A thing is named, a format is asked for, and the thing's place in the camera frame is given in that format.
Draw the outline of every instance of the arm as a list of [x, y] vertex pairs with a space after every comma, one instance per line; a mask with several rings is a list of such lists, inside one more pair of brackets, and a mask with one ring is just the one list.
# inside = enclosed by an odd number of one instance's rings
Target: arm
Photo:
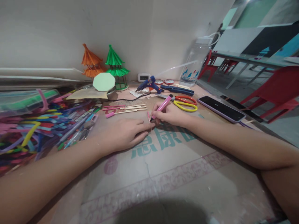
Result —
[[152, 112], [157, 122], [162, 120], [187, 128], [203, 140], [260, 169], [265, 183], [284, 212], [289, 219], [296, 220], [299, 212], [297, 148], [263, 132], [190, 116], [173, 104], [162, 112], [155, 111], [160, 104], [157, 103]]
[[93, 138], [2, 177], [0, 223], [27, 223], [98, 159], [136, 145], [152, 127], [154, 124], [143, 124], [142, 120], [120, 120]]

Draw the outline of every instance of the plastic water bottle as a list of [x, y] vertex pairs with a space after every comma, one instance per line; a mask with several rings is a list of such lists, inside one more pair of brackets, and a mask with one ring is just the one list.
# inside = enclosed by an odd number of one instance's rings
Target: plastic water bottle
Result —
[[195, 82], [201, 71], [202, 64], [204, 63], [205, 58], [209, 50], [211, 49], [211, 45], [216, 43], [220, 38], [220, 34], [219, 34], [218, 39], [214, 43], [211, 43], [213, 38], [210, 36], [197, 38], [195, 44], [192, 46], [187, 62], [191, 62], [194, 60], [197, 60], [198, 62], [189, 64], [184, 67], [179, 81], [180, 85], [188, 86], [188, 87], [192, 87], [195, 85]]

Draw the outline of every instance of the phone screen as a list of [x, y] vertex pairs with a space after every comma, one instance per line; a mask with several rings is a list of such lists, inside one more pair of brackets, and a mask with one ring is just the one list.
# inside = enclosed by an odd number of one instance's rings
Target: phone screen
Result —
[[223, 103], [220, 103], [216, 100], [214, 100], [211, 97], [208, 96], [204, 96], [200, 99], [201, 102], [209, 105], [210, 107], [214, 108], [215, 110], [219, 111], [220, 113], [228, 116], [229, 118], [233, 119], [234, 121], [240, 121], [241, 118], [244, 118], [245, 115], [236, 111], [235, 109], [224, 105]]

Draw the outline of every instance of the bottle handle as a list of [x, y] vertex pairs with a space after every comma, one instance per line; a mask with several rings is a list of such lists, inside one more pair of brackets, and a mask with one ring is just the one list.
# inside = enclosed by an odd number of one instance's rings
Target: bottle handle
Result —
[[209, 46], [211, 46], [211, 45], [217, 43], [217, 42], [219, 41], [220, 37], [221, 37], [221, 34], [220, 34], [220, 33], [212, 33], [210, 36], [212, 36], [212, 35], [214, 35], [214, 34], [218, 34], [218, 38], [217, 38], [217, 40], [215, 40], [213, 43], [209, 44]]

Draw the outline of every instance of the hand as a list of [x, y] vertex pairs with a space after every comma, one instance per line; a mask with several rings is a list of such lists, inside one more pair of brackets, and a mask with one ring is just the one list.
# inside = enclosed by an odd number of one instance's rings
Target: hand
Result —
[[141, 119], [122, 119], [94, 137], [108, 155], [137, 145], [149, 134], [155, 124], [144, 124]]
[[156, 111], [161, 104], [162, 102], [156, 103], [152, 109], [151, 116], [156, 116], [156, 123], [159, 124], [161, 120], [162, 122], [166, 121], [172, 125], [183, 127], [184, 121], [186, 121], [186, 116], [190, 115], [186, 114], [170, 102], [166, 105], [166, 107], [164, 107], [162, 111]]

